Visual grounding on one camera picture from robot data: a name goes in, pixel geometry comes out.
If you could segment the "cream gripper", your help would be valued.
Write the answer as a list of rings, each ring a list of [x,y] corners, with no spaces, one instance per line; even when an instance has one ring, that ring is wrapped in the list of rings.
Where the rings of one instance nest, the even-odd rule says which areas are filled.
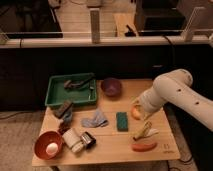
[[[140,120],[147,120],[148,118],[150,118],[152,116],[152,113],[147,112],[142,105],[140,104],[140,101],[138,98],[134,99],[132,102],[132,107],[133,106],[137,106],[141,112],[141,119]]]

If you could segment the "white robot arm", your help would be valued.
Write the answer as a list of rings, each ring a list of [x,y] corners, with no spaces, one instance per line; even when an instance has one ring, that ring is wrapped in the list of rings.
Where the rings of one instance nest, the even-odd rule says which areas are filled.
[[[167,102],[181,108],[213,132],[213,101],[191,89],[193,77],[185,69],[176,69],[157,76],[152,86],[133,101],[148,118]]]

